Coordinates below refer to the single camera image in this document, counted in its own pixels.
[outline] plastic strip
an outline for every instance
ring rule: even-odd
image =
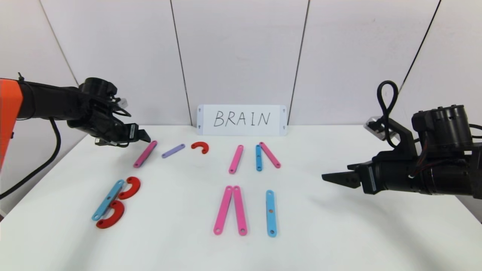
[[[229,173],[235,174],[236,170],[238,169],[238,164],[241,159],[242,150],[244,149],[243,145],[238,145],[236,148],[236,152],[234,153],[233,161],[231,162],[231,166],[229,167]]]
[[[224,190],[223,200],[221,201],[221,206],[219,207],[219,212],[217,213],[216,223],[214,224],[214,234],[220,235],[223,233],[224,222],[226,221],[226,216],[228,215],[229,203],[231,202],[231,194],[233,193],[232,186],[226,186]]]
[[[134,196],[141,188],[141,180],[139,180],[139,178],[129,177],[127,178],[127,183],[131,184],[132,186],[129,190],[119,193],[120,200],[126,200]]]
[[[144,152],[141,154],[141,156],[139,156],[137,161],[135,161],[134,167],[135,168],[141,167],[156,146],[157,146],[157,141],[156,140],[152,141],[149,144],[149,146],[144,150]]]
[[[197,147],[202,147],[201,153],[203,154],[206,154],[209,151],[209,145],[206,142],[199,141],[199,142],[192,143],[191,149],[195,149]]]
[[[263,170],[263,161],[261,160],[261,146],[256,145],[256,170]]]
[[[244,206],[242,205],[241,188],[233,187],[234,207],[236,208],[236,220],[238,221],[238,232],[240,235],[246,235],[248,229],[246,227],[246,218],[244,217]]]
[[[173,149],[170,149],[170,150],[168,150],[167,152],[163,153],[163,154],[162,154],[162,157],[163,157],[163,158],[169,157],[169,156],[175,154],[176,152],[184,149],[185,146],[186,146],[186,145],[184,145],[184,144],[181,144],[181,145],[179,145],[179,146],[176,146],[176,147],[174,147]]]
[[[107,197],[102,201],[97,211],[92,216],[93,221],[99,220],[107,211],[109,204],[117,197],[117,194],[122,189],[122,185],[124,184],[124,180],[118,180],[114,187],[110,190]]]
[[[278,230],[276,229],[276,210],[274,204],[274,192],[266,191],[266,225],[268,227],[268,235],[276,237]]]
[[[280,168],[281,167],[280,161],[278,161],[278,159],[274,157],[273,153],[268,149],[268,146],[266,146],[264,142],[259,142],[259,145],[261,146],[265,154],[268,156],[268,158],[271,160],[274,167]]]
[[[113,201],[109,204],[109,207],[114,209],[114,213],[106,219],[101,219],[96,223],[96,226],[99,229],[107,229],[112,225],[116,224],[117,221],[122,217],[124,214],[124,205],[120,201]]]

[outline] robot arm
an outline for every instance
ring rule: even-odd
[[[17,119],[65,120],[71,128],[96,137],[96,145],[126,147],[138,140],[150,142],[136,123],[124,124],[114,114],[130,117],[117,88],[99,78],[87,78],[76,87],[0,79],[0,168]]]
[[[482,199],[482,143],[474,143],[472,138],[480,137],[470,133],[471,127],[479,126],[469,124],[463,105],[413,115],[412,126],[422,146],[420,155],[412,133],[388,118],[386,110],[379,120],[367,123],[365,128],[383,134],[378,135],[382,140],[397,134],[400,143],[393,150],[378,153],[371,161],[348,165],[351,171],[323,174],[323,180],[350,188],[362,186],[365,194],[372,195],[397,190]]]

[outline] pink bar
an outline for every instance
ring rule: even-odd
[[[268,149],[268,146],[266,146],[264,142],[259,142],[259,145],[261,146],[265,154],[268,156],[268,158],[271,160],[274,167],[280,168],[281,167],[280,161],[278,161],[278,159],[274,157],[273,153]]]
[[[223,233],[224,222],[226,221],[226,215],[228,215],[229,203],[231,202],[231,194],[233,193],[233,187],[228,185],[224,191],[223,200],[219,207],[219,213],[217,213],[216,223],[214,224],[214,234],[220,235]]]
[[[234,153],[234,157],[233,157],[233,162],[231,162],[231,166],[229,167],[230,174],[236,173],[243,149],[244,149],[243,145],[239,145],[238,148],[236,149],[236,153]]]
[[[246,235],[248,228],[246,227],[246,218],[244,217],[244,207],[242,205],[241,188],[233,187],[234,191],[234,207],[236,208],[236,220],[238,221],[238,232],[240,235]]]
[[[134,167],[135,168],[141,167],[156,146],[157,146],[157,141],[156,140],[152,141],[149,144],[149,146],[144,150],[144,152],[141,154],[141,156],[139,156],[137,161],[135,161]]]

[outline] blue bar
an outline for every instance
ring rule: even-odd
[[[93,221],[99,220],[107,211],[109,204],[117,197],[117,194],[121,191],[124,180],[118,180],[114,187],[110,190],[107,197],[102,201],[97,211],[92,216]]]
[[[256,145],[256,170],[263,170],[263,161],[261,160],[261,146]]]
[[[276,229],[276,210],[274,204],[274,192],[266,191],[266,224],[268,227],[268,235],[276,237],[278,230]]]

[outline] red c-shaped piece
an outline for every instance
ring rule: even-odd
[[[99,229],[107,229],[108,227],[116,224],[116,222],[119,221],[124,214],[124,205],[120,201],[112,201],[109,207],[114,209],[114,213],[109,218],[101,219],[97,222],[96,226]]]
[[[208,145],[206,142],[199,141],[199,142],[193,143],[193,144],[191,145],[191,149],[195,149],[195,148],[197,148],[197,147],[202,147],[202,151],[201,151],[201,152],[202,152],[203,154],[206,154],[206,153],[208,153],[208,151],[209,151],[209,145]]]
[[[125,192],[119,193],[120,200],[125,200],[134,196],[137,193],[137,191],[139,191],[139,188],[141,188],[141,181],[136,177],[127,178],[127,183],[132,184],[131,189]]]

